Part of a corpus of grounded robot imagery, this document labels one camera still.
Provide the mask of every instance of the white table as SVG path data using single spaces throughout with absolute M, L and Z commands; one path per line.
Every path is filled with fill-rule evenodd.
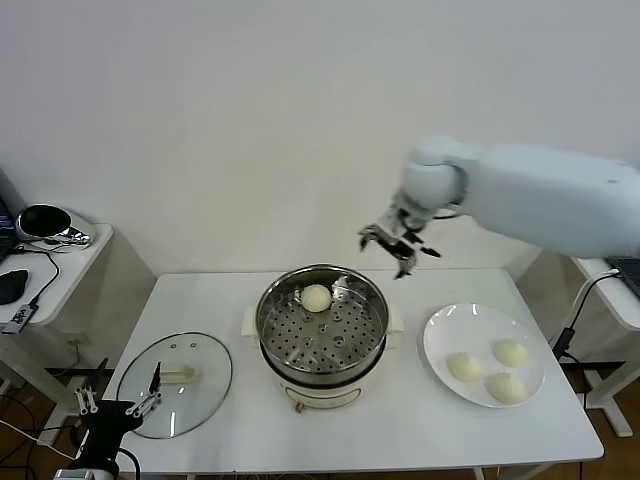
M 42 294 L 35 313 L 29 325 L 41 326 L 52 322 L 69 299 L 75 288 L 93 265 L 98 255 L 107 244 L 113 230 L 110 225 L 95 225 L 97 238 L 95 242 L 84 250 L 69 253 L 52 253 L 51 256 L 60 267 L 60 276 L 56 278 L 46 293 Z M 23 297 L 9 305 L 0 305 L 0 327 L 11 321 L 16 310 L 23 303 L 31 300 L 36 293 L 49 281 L 55 273 L 55 268 L 45 255 L 24 254 L 10 255 L 0 263 L 0 275 L 12 270 L 27 270 L 29 279 Z
M 545 339 L 506 272 L 425 270 L 393 280 L 364 272 L 401 314 L 405 332 L 386 351 L 374 386 L 353 404 L 294 412 L 273 374 L 240 336 L 245 308 L 278 273 L 164 275 L 158 279 L 105 398 L 115 398 L 129 363 L 174 333 L 213 335 L 229 349 L 233 381 L 218 412 L 169 440 L 129 433 L 123 447 L 155 474 L 423 470 L 521 465 L 501 478 L 530 478 L 556 462 L 600 457 L 602 444 L 550 350 L 547 377 L 527 404 L 481 407 L 458 397 L 426 367 L 418 337 L 427 317 L 456 302 L 478 302 L 521 321 Z M 131 471 L 126 458 L 118 459 Z
M 111 226 L 99 224 L 95 225 L 95 227 L 97 238 L 86 249 L 52 254 L 54 261 L 60 268 L 60 275 L 40 297 L 38 302 L 40 308 L 25 328 L 38 328 L 46 325 L 53 321 L 60 312 L 78 283 L 80 283 L 87 270 L 89 270 L 111 238 L 113 233 Z M 0 263 L 0 274 L 21 269 L 29 272 L 25 293 L 16 302 L 9 305 L 0 305 L 0 329 L 11 320 L 20 305 L 28 303 L 55 273 L 55 268 L 45 255 L 12 255 Z M 57 426 L 61 419 L 77 410 L 77 403 L 71 391 L 47 373 L 38 362 L 25 352 L 21 347 L 19 335 L 0 336 L 0 361 L 10 369 L 0 369 L 0 377 L 5 380 L 0 389 L 7 389 L 9 385 L 14 384 L 14 386 L 19 387 L 20 383 L 22 383 L 21 378 L 23 378 L 57 404 L 45 427 Z M 45 442 L 52 442 L 55 438 L 55 433 L 55 431 L 44 432 L 40 439 Z
M 586 278 L 611 269 L 601 259 L 574 258 L 573 261 Z M 624 328 L 630 331 L 640 330 L 640 301 L 622 280 L 603 280 L 595 285 L 594 290 Z M 640 377 L 640 355 L 637 359 L 626 362 L 604 381 L 595 370 L 586 371 L 585 376 L 592 388 L 587 394 L 587 408 L 602 409 L 619 437 L 632 436 L 633 430 L 616 404 L 614 395 Z

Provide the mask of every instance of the stainless steel pot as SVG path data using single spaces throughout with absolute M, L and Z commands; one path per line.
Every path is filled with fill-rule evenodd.
M 329 289 L 331 306 L 302 307 L 302 290 Z M 310 265 L 278 278 L 256 309 L 256 330 L 271 367 L 304 385 L 343 385 L 360 377 L 382 353 L 387 302 L 364 275 L 334 265 Z

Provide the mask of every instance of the wooden floor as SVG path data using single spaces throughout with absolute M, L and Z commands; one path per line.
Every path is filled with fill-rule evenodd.
M 582 391 L 582 379 L 579 373 L 569 374 L 576 391 Z M 39 426 L 53 408 L 53 404 L 46 397 L 41 395 L 33 387 L 27 385 L 20 390 L 13 390 L 9 395 L 24 402 L 33 411 L 36 417 L 36 427 Z M 622 408 L 631 428 L 636 431 L 636 435 L 631 438 L 618 438 L 609 426 L 607 419 L 601 411 L 589 411 L 589 417 L 596 428 L 600 439 L 605 446 L 605 456 L 599 460 L 586 462 L 584 464 L 583 480 L 630 480 L 640 479 L 640 383 L 633 382 L 629 387 L 616 396 L 618 405 Z M 32 421 L 29 415 L 19 406 L 8 400 L 0 401 L 0 418 L 12 423 L 24 430 L 31 430 Z M 22 442 L 22 437 L 0 425 L 0 459 Z M 59 450 L 73 455 L 73 448 L 68 437 L 68 430 L 62 431 L 55 444 Z M 24 465 L 29 455 L 30 443 L 23 445 L 15 454 L 0 465 L 1 480 L 27 480 L 25 472 L 20 466 Z M 47 448 L 33 447 L 29 464 L 32 466 L 37 480 L 48 480 L 53 478 L 55 471 L 67 465 L 67 460 L 59 457 Z M 485 469 L 485 478 L 493 480 L 496 478 L 497 469 Z M 317 480 L 472 480 L 474 478 L 471 470 L 449 470 L 431 472 L 403 472 L 403 473 L 333 473 L 311 474 Z M 308 478 L 306 475 L 285 475 L 280 480 L 302 480 Z M 218 476 L 199 476 L 199 480 L 216 480 Z M 257 480 L 256 475 L 238 476 L 241 480 Z M 270 475 L 269 480 L 276 480 L 277 475 Z M 555 465 L 536 477 L 536 480 L 578 480 L 578 464 L 567 463 Z M 266 476 L 261 475 L 260 480 L 265 480 Z

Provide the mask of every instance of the glass lid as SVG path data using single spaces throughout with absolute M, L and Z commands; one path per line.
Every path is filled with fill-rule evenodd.
M 220 341 L 203 333 L 163 338 L 129 365 L 118 386 L 118 400 L 139 402 L 158 362 L 162 403 L 135 432 L 147 438 L 176 437 L 218 410 L 231 385 L 231 357 Z

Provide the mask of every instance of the black device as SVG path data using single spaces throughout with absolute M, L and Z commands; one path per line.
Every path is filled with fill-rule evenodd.
M 0 197 L 0 262 L 9 254 L 9 250 L 18 244 L 18 235 L 16 234 L 16 224 Z
M 17 335 L 22 329 L 29 323 L 29 320 L 38 311 L 38 304 L 25 303 L 21 305 L 18 311 L 13 315 L 13 318 L 2 329 L 4 335 Z
M 13 270 L 0 275 L 0 305 L 7 305 L 18 300 L 24 294 L 29 278 L 26 270 Z
M 620 270 L 620 278 L 636 297 L 640 298 L 640 258 L 607 258 L 606 262 Z

